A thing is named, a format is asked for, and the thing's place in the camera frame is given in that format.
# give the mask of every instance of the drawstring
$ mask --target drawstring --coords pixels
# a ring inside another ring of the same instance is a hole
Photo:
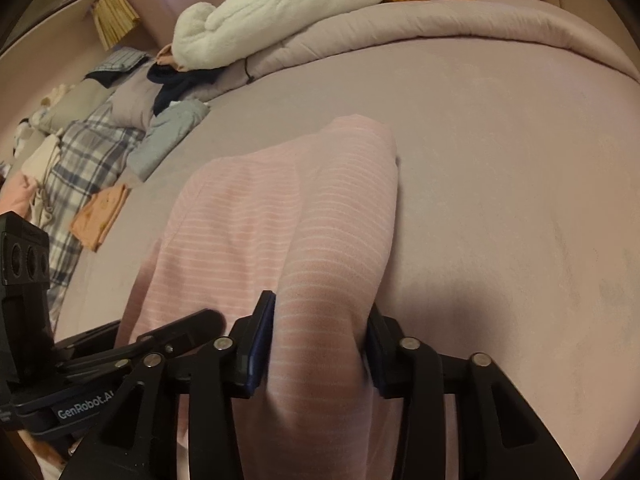
[[[251,83],[253,83],[255,81],[255,77],[249,74],[249,58],[245,57],[244,58],[244,73],[246,74],[247,80],[246,83],[248,85],[250,85]]]

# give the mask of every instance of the folded light blue shirt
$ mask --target folded light blue shirt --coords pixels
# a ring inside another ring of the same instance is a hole
[[[127,167],[144,182],[208,113],[209,107],[197,99],[187,99],[167,107],[151,119],[145,138],[129,153]]]

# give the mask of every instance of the plaid shirt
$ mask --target plaid shirt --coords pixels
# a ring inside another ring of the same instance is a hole
[[[116,50],[107,59],[105,59],[100,65],[91,70],[93,72],[118,72],[126,73],[139,66],[142,62],[149,58],[149,54],[131,48],[129,46],[123,46]]]
[[[53,220],[44,230],[49,234],[51,288],[47,301],[54,326],[82,251],[81,243],[69,232],[71,221],[92,195],[116,182],[129,152],[144,136],[141,130],[114,126],[107,102],[86,120],[72,122],[60,141],[60,161],[45,183],[53,208]]]

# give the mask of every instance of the screw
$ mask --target screw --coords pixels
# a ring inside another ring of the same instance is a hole
[[[415,337],[403,337],[400,340],[400,346],[405,350],[417,350],[420,347],[420,341]]]
[[[234,345],[234,340],[230,337],[219,337],[213,342],[213,346],[218,350],[226,350],[227,348],[231,348]]]
[[[77,442],[73,443],[73,445],[69,448],[69,456],[73,455],[73,453],[76,452],[76,449],[78,449],[78,445],[80,444],[80,442],[82,441],[82,439],[78,440]]]
[[[142,362],[148,368],[153,368],[154,366],[158,366],[162,362],[162,356],[160,354],[149,354]]]
[[[487,354],[483,354],[483,353],[474,354],[471,360],[474,362],[475,365],[482,366],[482,367],[488,366],[492,362],[491,358]]]

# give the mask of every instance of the white plush toy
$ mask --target white plush toy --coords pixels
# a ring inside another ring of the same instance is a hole
[[[225,0],[197,3],[175,25],[172,51],[194,70],[230,65],[325,18],[382,0]]]

